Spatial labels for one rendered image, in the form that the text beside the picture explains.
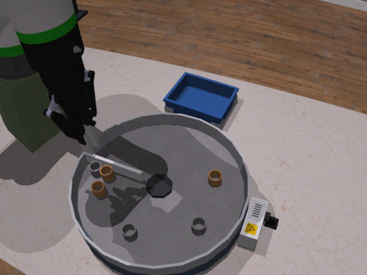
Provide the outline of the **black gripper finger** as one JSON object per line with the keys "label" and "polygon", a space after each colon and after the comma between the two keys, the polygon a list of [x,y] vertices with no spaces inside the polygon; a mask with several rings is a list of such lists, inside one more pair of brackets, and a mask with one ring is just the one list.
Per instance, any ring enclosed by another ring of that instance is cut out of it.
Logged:
{"label": "black gripper finger", "polygon": [[92,118],[97,115],[94,93],[94,71],[85,69],[84,84],[82,82],[78,82],[76,84],[76,89],[79,94],[79,99],[76,101],[78,103],[78,111],[81,120],[86,132],[88,133],[92,146],[98,148],[100,144],[94,130],[96,121],[92,120]]}
{"label": "black gripper finger", "polygon": [[60,107],[64,110],[65,115],[62,115],[58,108],[58,104],[54,101],[54,95],[52,95],[49,109],[43,111],[43,115],[52,118],[54,123],[62,130],[62,132],[69,138],[78,140],[83,152],[94,155],[95,151],[92,147],[88,133],[86,132],[82,123],[80,114],[78,112],[78,103],[76,101],[76,94],[74,91],[69,90],[67,97],[71,106]]}

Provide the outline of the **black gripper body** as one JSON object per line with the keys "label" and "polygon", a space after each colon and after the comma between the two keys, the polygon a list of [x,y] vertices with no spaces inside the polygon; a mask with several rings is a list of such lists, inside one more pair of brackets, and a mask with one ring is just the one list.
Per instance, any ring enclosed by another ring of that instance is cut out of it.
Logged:
{"label": "black gripper body", "polygon": [[85,68],[82,57],[80,57],[76,63],[66,69],[53,73],[39,72],[39,75],[43,81],[43,84],[49,91],[50,101],[52,99],[52,95],[54,95],[55,103],[62,106],[71,106],[67,97],[67,92],[69,90],[75,92],[76,100],[79,99],[79,94],[75,84],[77,82],[84,83]]}

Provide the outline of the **blue shallow tray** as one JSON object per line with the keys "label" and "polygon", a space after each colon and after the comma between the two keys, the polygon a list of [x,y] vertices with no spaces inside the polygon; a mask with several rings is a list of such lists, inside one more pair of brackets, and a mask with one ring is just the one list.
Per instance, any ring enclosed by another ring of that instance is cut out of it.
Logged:
{"label": "blue shallow tray", "polygon": [[221,129],[237,101],[238,90],[234,86],[185,72],[164,97],[164,108],[168,113],[196,117]]}

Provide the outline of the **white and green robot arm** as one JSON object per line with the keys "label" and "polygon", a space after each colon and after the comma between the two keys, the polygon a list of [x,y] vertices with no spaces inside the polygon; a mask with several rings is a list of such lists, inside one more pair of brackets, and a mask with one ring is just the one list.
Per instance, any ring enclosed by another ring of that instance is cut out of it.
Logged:
{"label": "white and green robot arm", "polygon": [[83,53],[72,0],[0,0],[0,78],[61,71]]}

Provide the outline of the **grey metal bushing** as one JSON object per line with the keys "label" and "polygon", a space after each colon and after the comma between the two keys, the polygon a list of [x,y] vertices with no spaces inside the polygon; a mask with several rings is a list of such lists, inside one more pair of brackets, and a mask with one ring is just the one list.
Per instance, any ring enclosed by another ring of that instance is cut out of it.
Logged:
{"label": "grey metal bushing", "polygon": [[[197,222],[202,223],[204,226],[202,228],[195,228],[194,224],[196,224]],[[205,219],[201,216],[197,216],[197,217],[193,218],[192,221],[191,221],[191,228],[192,228],[192,232],[194,234],[201,235],[206,230],[206,221],[205,221]]]}
{"label": "grey metal bushing", "polygon": [[[90,172],[91,172],[93,177],[100,177],[101,176],[101,174],[100,174],[101,167],[102,167],[102,164],[99,161],[93,161],[93,162],[90,163],[89,169],[90,169]],[[99,168],[99,169],[94,171],[94,169],[96,169],[96,168]]]}
{"label": "grey metal bushing", "polygon": [[[130,235],[124,234],[130,228],[134,229],[134,232]],[[122,232],[124,238],[128,241],[133,241],[138,236],[138,231],[136,229],[136,226],[131,222],[125,223],[121,228],[121,232]]]}

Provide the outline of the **bronze bushing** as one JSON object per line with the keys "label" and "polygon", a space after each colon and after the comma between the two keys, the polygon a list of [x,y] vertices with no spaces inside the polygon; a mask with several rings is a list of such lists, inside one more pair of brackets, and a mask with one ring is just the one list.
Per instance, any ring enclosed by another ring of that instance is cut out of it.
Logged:
{"label": "bronze bushing", "polygon": [[[218,177],[219,179],[214,180],[211,179],[211,177]],[[219,170],[211,170],[208,174],[208,183],[213,186],[213,187],[217,187],[221,184],[222,181],[222,173]]]}
{"label": "bronze bushing", "polygon": [[[96,191],[97,188],[99,187],[102,187],[101,190],[99,191]],[[91,189],[92,189],[92,192],[93,194],[96,196],[96,197],[103,197],[107,190],[106,190],[106,187],[104,185],[104,183],[102,181],[95,181],[92,185],[91,185]]]}
{"label": "bronze bushing", "polygon": [[[106,172],[110,172],[107,175],[104,175]],[[115,174],[113,172],[113,168],[110,165],[104,165],[101,167],[100,169],[100,174],[101,177],[103,178],[104,181],[111,181],[113,180]]]}

